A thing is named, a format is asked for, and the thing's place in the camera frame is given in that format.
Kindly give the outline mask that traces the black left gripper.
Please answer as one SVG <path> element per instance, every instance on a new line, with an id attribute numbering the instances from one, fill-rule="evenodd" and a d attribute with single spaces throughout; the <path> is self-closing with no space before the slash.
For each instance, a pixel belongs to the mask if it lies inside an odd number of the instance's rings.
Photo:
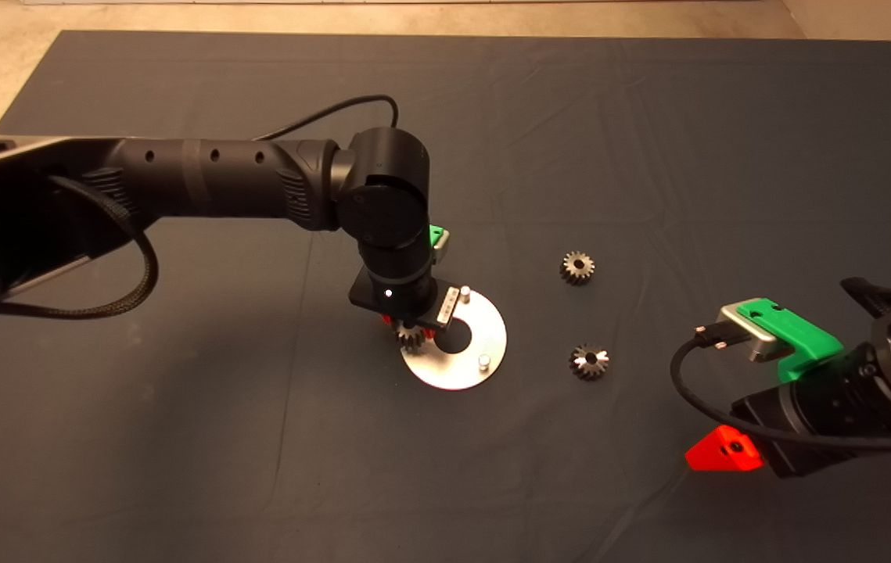
<path id="1" fill-rule="evenodd" d="M 380 314 L 385 324 L 395 321 L 419 325 L 425 339 L 448 328 L 459 302 L 459 286 L 424 272 L 410 281 L 386 281 L 370 271 L 360 271 L 349 291 L 349 301 Z"/>

